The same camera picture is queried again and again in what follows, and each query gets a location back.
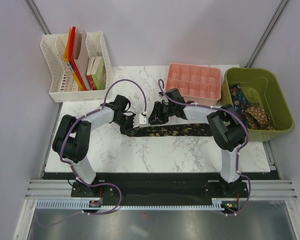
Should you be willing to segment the black gold floral tie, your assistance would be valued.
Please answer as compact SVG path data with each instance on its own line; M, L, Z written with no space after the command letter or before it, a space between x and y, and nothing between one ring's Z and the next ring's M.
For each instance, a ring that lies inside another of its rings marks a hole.
M212 131L207 123L158 125L139 128L133 137L211 137Z

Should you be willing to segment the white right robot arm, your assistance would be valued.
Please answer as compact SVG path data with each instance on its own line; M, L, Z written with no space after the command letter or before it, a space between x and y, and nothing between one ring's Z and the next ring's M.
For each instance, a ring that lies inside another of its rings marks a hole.
M185 101L177 88L161 93L167 97L156 101L149 117L151 125L165 124L169 117L196 120L208 124L215 143L221 148L221 172L219 191L225 197L232 196L242 175L239 171L239 151L249 139L248 130L235 108L225 104L220 108Z

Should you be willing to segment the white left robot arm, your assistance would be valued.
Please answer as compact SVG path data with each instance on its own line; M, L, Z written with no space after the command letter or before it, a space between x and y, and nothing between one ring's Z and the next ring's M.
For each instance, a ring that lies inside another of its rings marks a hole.
M126 115L130 106L131 102L126 97L117 95L114 101L86 115L76 118L66 114L61 119L52 150L58 153L61 162L70 165L76 179L83 183L82 191L89 197L100 191L97 174L87 157L91 132L105 124L115 123L122 135L131 135L135 131L136 114Z

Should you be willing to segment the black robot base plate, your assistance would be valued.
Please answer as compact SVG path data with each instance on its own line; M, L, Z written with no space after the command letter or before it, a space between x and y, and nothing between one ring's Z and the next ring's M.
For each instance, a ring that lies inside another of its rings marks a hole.
M243 200L249 183L240 178L226 186L218 173L99 173L92 187L73 173L45 173L43 180L63 183L73 198L101 198L105 206L135 207L208 205L213 199Z

